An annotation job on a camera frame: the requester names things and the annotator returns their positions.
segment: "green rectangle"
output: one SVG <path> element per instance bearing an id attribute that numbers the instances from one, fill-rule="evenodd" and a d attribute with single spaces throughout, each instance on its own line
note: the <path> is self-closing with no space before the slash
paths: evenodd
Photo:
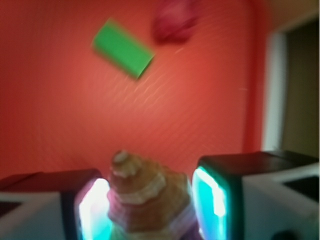
<path id="1" fill-rule="evenodd" d="M 135 78 L 139 78 L 154 54 L 109 19 L 93 40 L 93 46 Z"/>

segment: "toy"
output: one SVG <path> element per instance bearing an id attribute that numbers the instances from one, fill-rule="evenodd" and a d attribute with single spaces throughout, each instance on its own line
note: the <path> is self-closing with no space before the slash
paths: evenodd
<path id="1" fill-rule="evenodd" d="M 108 180 L 110 239 L 202 239 L 184 173 L 121 151 L 113 158 Z"/>
<path id="2" fill-rule="evenodd" d="M 154 19 L 153 35 L 160 42 L 186 41 L 198 20 L 198 0 L 161 0 Z"/>
<path id="3" fill-rule="evenodd" d="M 154 57 L 151 50 L 112 19 L 109 19 L 95 36 L 93 46 L 137 79 Z"/>

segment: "blue light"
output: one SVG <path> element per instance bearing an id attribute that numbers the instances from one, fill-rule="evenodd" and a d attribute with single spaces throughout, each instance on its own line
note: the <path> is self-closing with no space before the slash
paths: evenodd
<path id="1" fill-rule="evenodd" d="M 193 173 L 192 190 L 198 221 L 206 240 L 227 239 L 226 192 L 202 167 Z"/>
<path id="2" fill-rule="evenodd" d="M 79 204 L 83 240 L 108 240 L 112 222 L 107 216 L 109 191 L 107 180 L 98 178 Z"/>

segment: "stacked cone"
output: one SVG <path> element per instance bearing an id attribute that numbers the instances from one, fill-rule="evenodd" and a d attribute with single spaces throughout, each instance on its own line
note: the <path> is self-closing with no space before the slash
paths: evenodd
<path id="1" fill-rule="evenodd" d="M 202 239 L 188 178 L 121 151 L 109 175 L 112 240 Z"/>

